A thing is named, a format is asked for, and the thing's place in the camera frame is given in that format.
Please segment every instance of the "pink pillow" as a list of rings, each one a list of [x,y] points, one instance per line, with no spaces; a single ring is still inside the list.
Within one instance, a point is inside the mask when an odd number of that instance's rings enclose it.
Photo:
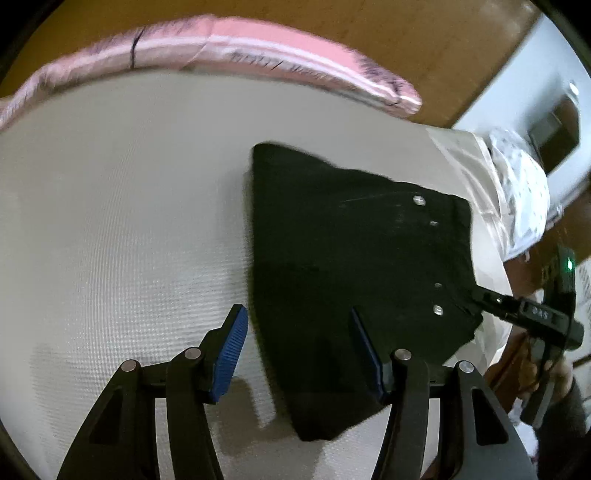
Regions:
[[[46,64],[0,101],[0,129],[57,87],[130,69],[194,66],[316,85],[399,117],[421,106],[409,82],[344,45],[268,22],[201,15],[136,28]]]

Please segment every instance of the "person's arm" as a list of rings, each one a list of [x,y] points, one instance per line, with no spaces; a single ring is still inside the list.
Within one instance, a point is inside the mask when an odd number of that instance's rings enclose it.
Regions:
[[[529,385],[528,379],[536,378],[534,364],[522,367],[520,383]],[[555,382],[553,404],[550,406],[539,430],[538,437],[538,478],[553,479],[577,450],[585,436],[585,415],[583,400],[577,383],[573,379],[573,366],[562,358],[550,371]],[[526,393],[535,391],[533,385]]]

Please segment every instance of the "person's hand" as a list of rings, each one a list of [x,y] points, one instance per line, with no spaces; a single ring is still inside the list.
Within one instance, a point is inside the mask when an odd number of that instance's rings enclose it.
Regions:
[[[547,361],[544,365],[545,371],[550,371],[550,378],[554,380],[554,394],[552,403],[562,400],[573,386],[573,364],[565,357],[561,357],[555,365]],[[523,357],[519,371],[519,394],[518,397],[526,400],[540,386],[538,382],[538,366],[530,360],[529,355]]]

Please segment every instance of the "black sleeve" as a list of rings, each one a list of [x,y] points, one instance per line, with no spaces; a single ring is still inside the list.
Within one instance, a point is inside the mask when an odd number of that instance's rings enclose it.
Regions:
[[[538,478],[550,480],[569,461],[585,436],[583,400],[576,381],[566,397],[548,409],[538,437]]]

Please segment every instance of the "white mattress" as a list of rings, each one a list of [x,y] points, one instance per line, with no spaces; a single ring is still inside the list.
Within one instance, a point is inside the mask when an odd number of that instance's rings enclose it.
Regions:
[[[1,133],[0,418],[31,467],[56,477],[124,359],[167,361],[248,304],[253,145],[283,142],[474,206],[445,143],[474,152],[475,138],[438,130],[436,145],[434,131],[310,87],[165,71],[68,90]],[[473,208],[476,279],[510,293],[491,221]],[[456,356],[483,371],[508,333],[486,315]],[[228,395],[207,415],[228,479],[363,479],[388,409],[334,442],[300,442],[251,328]],[[173,478],[165,442],[158,452],[162,479]]]

